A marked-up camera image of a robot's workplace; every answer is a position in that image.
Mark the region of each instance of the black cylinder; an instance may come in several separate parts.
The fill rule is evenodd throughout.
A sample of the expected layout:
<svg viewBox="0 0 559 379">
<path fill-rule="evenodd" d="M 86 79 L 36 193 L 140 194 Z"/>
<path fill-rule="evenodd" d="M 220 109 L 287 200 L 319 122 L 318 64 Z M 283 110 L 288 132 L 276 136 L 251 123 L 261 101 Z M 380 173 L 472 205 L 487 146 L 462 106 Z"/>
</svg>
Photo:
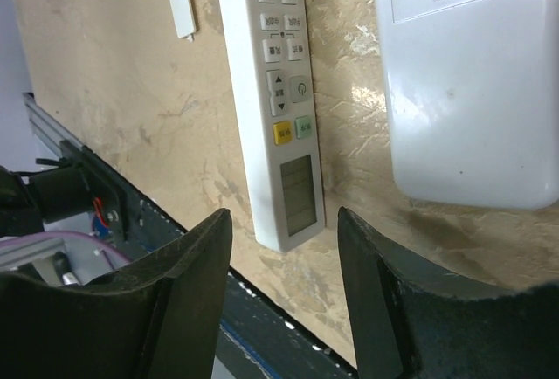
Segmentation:
<svg viewBox="0 0 559 379">
<path fill-rule="evenodd" d="M 30 176 L 27 189 L 48 224 L 93 208 L 93 196 L 81 172 L 75 167 Z"/>
</svg>

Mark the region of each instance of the remote control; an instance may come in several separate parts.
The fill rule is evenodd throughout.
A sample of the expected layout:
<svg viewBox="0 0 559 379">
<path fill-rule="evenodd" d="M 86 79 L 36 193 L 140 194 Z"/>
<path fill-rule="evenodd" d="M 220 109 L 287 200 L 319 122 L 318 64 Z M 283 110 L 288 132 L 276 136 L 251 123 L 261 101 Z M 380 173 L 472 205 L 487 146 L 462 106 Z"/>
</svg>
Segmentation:
<svg viewBox="0 0 559 379">
<path fill-rule="evenodd" d="M 305 0 L 219 0 L 257 241 L 324 229 Z"/>
</svg>

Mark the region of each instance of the green button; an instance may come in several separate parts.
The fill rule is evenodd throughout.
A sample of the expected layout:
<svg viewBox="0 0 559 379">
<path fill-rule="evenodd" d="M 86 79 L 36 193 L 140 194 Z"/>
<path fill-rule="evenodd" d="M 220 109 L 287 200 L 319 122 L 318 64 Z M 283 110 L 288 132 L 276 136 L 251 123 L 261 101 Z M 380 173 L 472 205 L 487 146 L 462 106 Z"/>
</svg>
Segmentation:
<svg viewBox="0 0 559 379">
<path fill-rule="evenodd" d="M 297 139 L 305 139 L 313 133 L 313 121 L 310 115 L 304 115 L 295 119 L 295 131 Z"/>
</svg>

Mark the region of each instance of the beige surface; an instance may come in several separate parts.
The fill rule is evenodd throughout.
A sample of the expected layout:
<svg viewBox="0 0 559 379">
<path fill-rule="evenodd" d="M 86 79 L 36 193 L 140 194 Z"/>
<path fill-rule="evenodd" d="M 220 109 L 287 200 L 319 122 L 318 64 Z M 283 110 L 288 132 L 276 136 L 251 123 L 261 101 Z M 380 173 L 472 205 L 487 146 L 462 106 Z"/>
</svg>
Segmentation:
<svg viewBox="0 0 559 379">
<path fill-rule="evenodd" d="M 374 0 L 307 0 L 328 229 L 286 256 L 253 239 L 217 0 L 195 42 L 168 0 L 14 0 L 38 103 L 185 226 L 232 210 L 232 264 L 352 362 L 336 212 L 462 274 L 525 287 L 559 272 L 556 211 L 413 203 L 392 181 Z"/>
</svg>

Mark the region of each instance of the yellow button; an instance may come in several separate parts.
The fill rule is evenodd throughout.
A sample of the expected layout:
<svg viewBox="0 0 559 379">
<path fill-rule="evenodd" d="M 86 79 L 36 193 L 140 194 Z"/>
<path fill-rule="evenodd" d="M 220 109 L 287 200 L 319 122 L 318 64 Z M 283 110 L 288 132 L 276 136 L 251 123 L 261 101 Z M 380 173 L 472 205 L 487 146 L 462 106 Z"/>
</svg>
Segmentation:
<svg viewBox="0 0 559 379">
<path fill-rule="evenodd" d="M 290 121 L 280 121 L 273 125 L 273 138 L 276 145 L 285 145 L 293 139 L 291 133 L 291 122 Z"/>
</svg>

